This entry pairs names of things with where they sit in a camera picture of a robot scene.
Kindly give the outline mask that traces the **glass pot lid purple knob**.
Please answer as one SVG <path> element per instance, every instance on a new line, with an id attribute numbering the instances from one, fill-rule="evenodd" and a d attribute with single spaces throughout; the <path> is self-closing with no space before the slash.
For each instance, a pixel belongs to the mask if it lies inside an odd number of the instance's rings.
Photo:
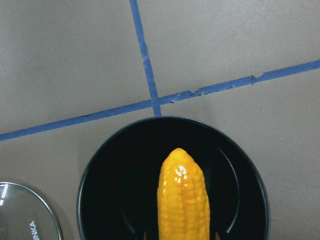
<path id="1" fill-rule="evenodd" d="M 62 240 L 60 224 L 43 198 L 30 188 L 0 183 L 0 238 L 2 240 Z"/>

